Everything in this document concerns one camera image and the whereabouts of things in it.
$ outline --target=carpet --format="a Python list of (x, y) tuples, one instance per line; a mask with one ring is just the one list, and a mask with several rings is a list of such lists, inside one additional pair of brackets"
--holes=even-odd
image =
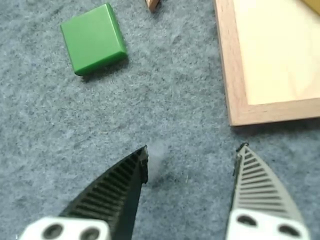
[(235, 150), (259, 154), (320, 239), (320, 120), (232, 128), (212, 0), (110, 0), (128, 61), (87, 77), (60, 24), (102, 0), (0, 1), (0, 232), (56, 216), (108, 167), (165, 143), (142, 188), (134, 240), (223, 240)]

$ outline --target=wooden stick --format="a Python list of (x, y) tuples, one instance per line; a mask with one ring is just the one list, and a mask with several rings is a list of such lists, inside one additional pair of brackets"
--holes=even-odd
[(146, 4), (150, 10), (150, 12), (154, 12), (156, 10), (156, 7), (159, 3), (159, 0), (145, 0), (146, 1)]
[(315, 10), (318, 14), (320, 14), (320, 0), (302, 0), (306, 4), (310, 6), (313, 10)]

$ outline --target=screw hole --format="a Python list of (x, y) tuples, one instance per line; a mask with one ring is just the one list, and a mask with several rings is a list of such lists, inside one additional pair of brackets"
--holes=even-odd
[(237, 221), (239, 223), (242, 223), (244, 225), (248, 225), (248, 226), (257, 226), (257, 222), (256, 220), (254, 220), (252, 217), (248, 216), (248, 215), (241, 215), (237, 218)]
[(63, 227), (60, 224), (53, 224), (45, 229), (43, 237), (48, 240), (56, 239), (61, 235)]
[(97, 228), (91, 227), (81, 234), (80, 240), (96, 240), (99, 237), (99, 233)]
[(300, 233), (289, 225), (281, 225), (279, 232), (293, 237), (300, 237)]

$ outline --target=green cube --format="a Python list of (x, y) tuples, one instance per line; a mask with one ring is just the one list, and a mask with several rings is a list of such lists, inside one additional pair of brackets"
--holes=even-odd
[(78, 76), (128, 56), (110, 4), (104, 4), (62, 23), (61, 30), (74, 73)]

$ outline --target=wooden tray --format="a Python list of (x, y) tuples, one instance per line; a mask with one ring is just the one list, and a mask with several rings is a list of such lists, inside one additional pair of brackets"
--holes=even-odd
[(320, 117), (320, 16), (300, 0), (215, 0), (232, 126)]

